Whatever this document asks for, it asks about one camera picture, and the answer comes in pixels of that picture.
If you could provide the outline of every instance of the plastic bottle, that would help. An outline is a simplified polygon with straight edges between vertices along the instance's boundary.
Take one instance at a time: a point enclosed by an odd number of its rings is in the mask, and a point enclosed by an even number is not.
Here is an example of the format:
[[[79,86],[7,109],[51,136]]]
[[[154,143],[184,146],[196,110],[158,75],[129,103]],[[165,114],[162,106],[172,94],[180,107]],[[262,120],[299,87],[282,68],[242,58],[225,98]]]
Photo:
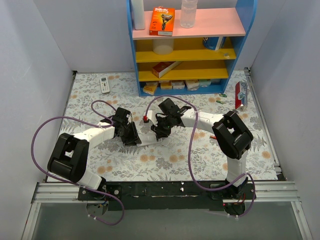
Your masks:
[[[135,30],[143,30],[145,25],[144,0],[131,0],[133,25]]]
[[[180,25],[183,28],[192,28],[196,23],[198,0],[182,0]]]

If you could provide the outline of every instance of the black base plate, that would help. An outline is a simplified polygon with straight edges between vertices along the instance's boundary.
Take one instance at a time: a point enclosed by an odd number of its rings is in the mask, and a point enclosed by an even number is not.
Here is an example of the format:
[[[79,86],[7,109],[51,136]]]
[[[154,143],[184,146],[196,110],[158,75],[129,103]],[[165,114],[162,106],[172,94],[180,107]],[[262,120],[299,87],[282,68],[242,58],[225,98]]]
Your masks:
[[[225,185],[224,181],[199,181],[206,187]],[[107,182],[106,192],[121,199],[126,210],[143,209],[209,209],[223,211],[223,200],[234,199],[227,190],[208,192],[198,188],[193,181],[121,181]],[[253,197],[252,184],[243,188],[245,199]],[[79,201],[106,199],[102,195],[79,189]],[[109,198],[108,211],[120,211],[121,206]]]

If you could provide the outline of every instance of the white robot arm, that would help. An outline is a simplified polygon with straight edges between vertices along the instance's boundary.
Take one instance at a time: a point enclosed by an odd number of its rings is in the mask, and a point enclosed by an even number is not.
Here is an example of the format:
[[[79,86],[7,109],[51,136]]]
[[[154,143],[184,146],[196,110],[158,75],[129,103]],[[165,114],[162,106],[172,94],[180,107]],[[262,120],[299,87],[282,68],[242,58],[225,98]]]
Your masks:
[[[59,136],[47,168],[50,172],[59,175],[73,183],[86,186],[94,190],[101,190],[106,180],[87,169],[88,152],[100,143],[120,137],[124,145],[146,146],[153,144],[168,144],[167,137],[171,128],[175,126],[193,127],[196,113],[188,106],[179,108],[169,98],[159,105],[163,113],[155,114],[148,111],[143,118],[145,122],[151,120],[151,130],[155,133],[139,137],[133,121],[129,122],[131,112],[118,107],[111,127],[90,128],[74,135],[63,133]],[[109,125],[107,119],[99,123]],[[239,175],[246,172],[246,156],[253,136],[239,116],[229,111],[227,114],[198,113],[198,129],[215,134],[218,144],[227,156],[227,182],[232,182]],[[233,186],[236,192],[247,183],[246,177],[240,178]]]
[[[189,106],[179,108],[170,98],[159,104],[163,114],[149,110],[144,121],[151,120],[151,129],[158,138],[166,138],[174,126],[194,127],[196,112]],[[228,173],[226,182],[231,183],[241,174],[246,173],[246,158],[253,140],[253,135],[234,111],[227,114],[198,112],[197,129],[215,134],[218,144],[227,157]],[[244,175],[233,186],[236,192],[247,183]]]

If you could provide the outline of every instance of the floral tablecloth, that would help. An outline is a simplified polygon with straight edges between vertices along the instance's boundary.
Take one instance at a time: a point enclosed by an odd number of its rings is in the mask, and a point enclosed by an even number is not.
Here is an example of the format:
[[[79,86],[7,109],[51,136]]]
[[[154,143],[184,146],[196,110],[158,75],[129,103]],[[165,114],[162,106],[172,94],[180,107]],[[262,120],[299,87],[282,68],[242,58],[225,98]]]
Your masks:
[[[107,77],[111,92],[102,94],[97,77]],[[238,81],[246,81],[243,71],[235,71],[229,81],[225,94],[182,95],[194,104],[199,111],[224,114],[234,108],[235,85]],[[101,117],[92,112],[90,105],[94,100],[104,100],[114,107],[122,107],[131,111],[139,134],[151,132],[151,124],[145,124],[142,116],[148,103],[154,97],[139,97],[134,73],[88,73],[77,74],[65,115],[75,117],[93,124]],[[151,106],[151,110],[160,109],[159,99]],[[185,104],[173,99],[180,107]],[[103,103],[96,103],[95,109],[110,116],[113,110]],[[272,155],[266,142],[263,126],[258,117],[252,95],[248,93],[248,108],[240,113],[241,119],[254,136],[251,149],[247,155],[246,168],[254,179],[276,180],[277,175],[273,165]],[[65,119],[60,133],[78,133],[90,128],[78,122]],[[123,146],[121,139],[116,137],[98,145],[89,152],[87,167],[107,179],[107,181],[187,181],[191,180],[187,149],[189,146],[191,128],[175,127],[171,131],[170,144],[154,146]],[[227,158],[220,150],[210,133],[197,130],[192,145],[192,169],[198,180],[224,180],[228,165]]]

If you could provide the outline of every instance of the white bottle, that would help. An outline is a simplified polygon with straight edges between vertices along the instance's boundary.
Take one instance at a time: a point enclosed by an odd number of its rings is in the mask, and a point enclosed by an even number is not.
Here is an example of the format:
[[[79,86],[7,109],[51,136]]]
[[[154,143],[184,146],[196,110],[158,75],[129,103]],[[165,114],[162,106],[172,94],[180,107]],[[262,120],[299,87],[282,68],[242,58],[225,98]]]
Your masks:
[[[133,11],[133,24],[135,30],[143,30],[146,28],[144,0],[131,0]]]
[[[180,25],[183,28],[192,28],[196,23],[198,0],[182,0]]]
[[[156,38],[152,40],[153,52],[158,55],[170,54],[174,50],[175,39],[161,39]]]

